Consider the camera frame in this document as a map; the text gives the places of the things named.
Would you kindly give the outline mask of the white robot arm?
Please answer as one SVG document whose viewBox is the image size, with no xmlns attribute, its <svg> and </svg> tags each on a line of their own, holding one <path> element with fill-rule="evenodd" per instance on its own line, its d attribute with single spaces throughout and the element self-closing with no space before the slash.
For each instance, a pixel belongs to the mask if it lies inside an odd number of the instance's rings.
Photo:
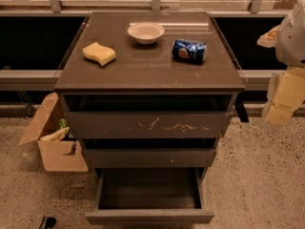
<svg viewBox="0 0 305 229">
<path fill-rule="evenodd" d="M 275 57 L 287 66 L 273 73 L 262 111 L 263 128 L 275 131 L 287 124 L 305 101 L 305 0 L 299 0 L 281 24 L 261 35 L 257 44 L 274 48 Z"/>
</svg>

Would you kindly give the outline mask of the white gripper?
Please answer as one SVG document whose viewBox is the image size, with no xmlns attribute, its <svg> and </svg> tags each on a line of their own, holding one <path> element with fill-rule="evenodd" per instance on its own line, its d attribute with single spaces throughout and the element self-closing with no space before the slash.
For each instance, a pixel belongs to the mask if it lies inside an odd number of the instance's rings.
<svg viewBox="0 0 305 229">
<path fill-rule="evenodd" d="M 257 45 L 274 48 L 278 31 L 279 26 L 273 27 L 258 38 Z M 294 67 L 281 75 L 274 74 L 269 82 L 267 97 L 261 126 L 266 131 L 273 132 L 285 125 L 305 101 L 305 69 Z"/>
</svg>

